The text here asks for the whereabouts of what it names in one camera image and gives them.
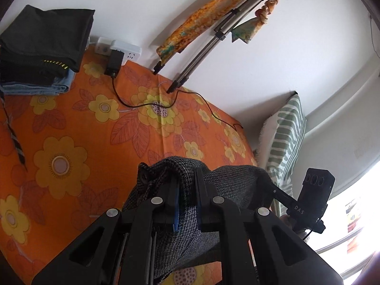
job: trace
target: power strip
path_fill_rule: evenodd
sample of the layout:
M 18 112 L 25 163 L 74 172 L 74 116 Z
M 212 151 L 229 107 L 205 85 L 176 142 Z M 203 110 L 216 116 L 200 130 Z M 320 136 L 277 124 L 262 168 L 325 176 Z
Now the power strip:
M 141 57 L 142 48 L 129 43 L 124 43 L 117 40 L 100 37 L 95 45 L 95 53 L 109 56 L 112 50 L 124 52 L 122 65 L 126 64 L 127 60 L 137 61 Z

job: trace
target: white wall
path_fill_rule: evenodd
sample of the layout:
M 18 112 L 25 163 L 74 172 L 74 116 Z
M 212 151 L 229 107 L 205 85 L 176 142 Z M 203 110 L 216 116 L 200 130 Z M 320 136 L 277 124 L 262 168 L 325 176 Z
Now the white wall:
M 140 64 L 209 0 L 15 0 L 4 30 L 25 4 L 41 9 L 95 9 L 93 36 L 143 48 Z M 208 37 L 176 55 L 161 74 L 175 77 Z M 372 55 L 367 12 L 360 0 L 280 0 L 269 23 L 246 45 L 228 37 L 194 72 L 187 87 L 238 118 L 255 144 L 262 122 L 296 90 L 306 114 L 333 95 Z
M 380 160 L 379 71 L 380 59 L 374 54 L 345 87 L 309 115 L 308 133 L 291 177 L 296 198 L 309 167 L 334 175 L 333 197 Z

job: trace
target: orange floral bedsheet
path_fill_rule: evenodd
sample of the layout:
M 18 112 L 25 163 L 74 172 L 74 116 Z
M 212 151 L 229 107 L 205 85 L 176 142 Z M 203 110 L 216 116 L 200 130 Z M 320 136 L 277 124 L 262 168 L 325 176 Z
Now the orange floral bedsheet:
M 0 250 L 26 284 L 99 215 L 122 207 L 140 162 L 179 155 L 210 169 L 256 164 L 239 126 L 235 131 L 215 119 L 197 95 L 180 93 L 169 109 L 123 106 L 103 75 L 106 64 L 90 47 L 69 93 L 6 98 L 27 170 L 0 111 Z M 133 62 L 115 82 L 130 105 L 171 104 L 175 94 L 165 92 L 170 84 Z M 210 106 L 216 116 L 237 123 Z M 211 263 L 175 272 L 165 284 L 185 284 L 186 272 L 187 285 L 221 279 L 220 263 Z

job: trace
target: gray knitted fabric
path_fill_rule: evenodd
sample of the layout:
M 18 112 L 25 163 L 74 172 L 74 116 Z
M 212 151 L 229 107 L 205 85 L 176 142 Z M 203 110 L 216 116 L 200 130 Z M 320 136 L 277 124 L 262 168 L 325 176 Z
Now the gray knitted fabric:
M 169 157 L 153 166 L 141 163 L 137 184 L 124 204 L 123 210 L 136 208 L 140 203 L 157 194 L 161 184 L 176 175 L 180 184 L 179 224 L 176 233 L 157 233 L 154 278 L 159 283 L 172 271 L 194 263 L 220 261 L 216 251 L 218 233 L 201 233 L 197 227 L 194 169 L 202 168 L 205 182 L 216 186 L 220 196 L 233 200 L 239 207 L 256 209 L 270 206 L 264 195 L 256 190 L 257 179 L 272 183 L 265 170 L 259 167 L 222 166 L 210 171 L 197 160 Z

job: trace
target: striped pillowcase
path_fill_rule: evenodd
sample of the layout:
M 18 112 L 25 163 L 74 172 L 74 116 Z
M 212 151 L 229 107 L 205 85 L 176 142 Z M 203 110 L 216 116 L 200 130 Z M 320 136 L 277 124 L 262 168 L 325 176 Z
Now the striped pillowcase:
M 273 183 L 293 196 L 290 176 L 297 162 L 305 137 L 306 117 L 298 94 L 293 95 L 273 116 L 268 118 L 260 133 L 258 165 L 270 175 Z M 286 207 L 275 201 L 275 213 L 286 213 Z

